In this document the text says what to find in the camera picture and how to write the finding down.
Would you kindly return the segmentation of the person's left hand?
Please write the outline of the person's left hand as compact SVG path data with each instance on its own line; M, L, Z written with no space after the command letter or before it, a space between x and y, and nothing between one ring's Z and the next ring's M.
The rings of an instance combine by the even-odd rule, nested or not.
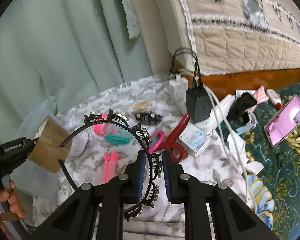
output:
M19 218L27 218L27 212L23 208L23 205L19 199L19 194L15 191L15 183L10 181L11 192L6 190L0 190L0 203L8 202L10 204L10 211L13 214L17 214ZM10 235L8 229L0 218L0 228L6 234Z

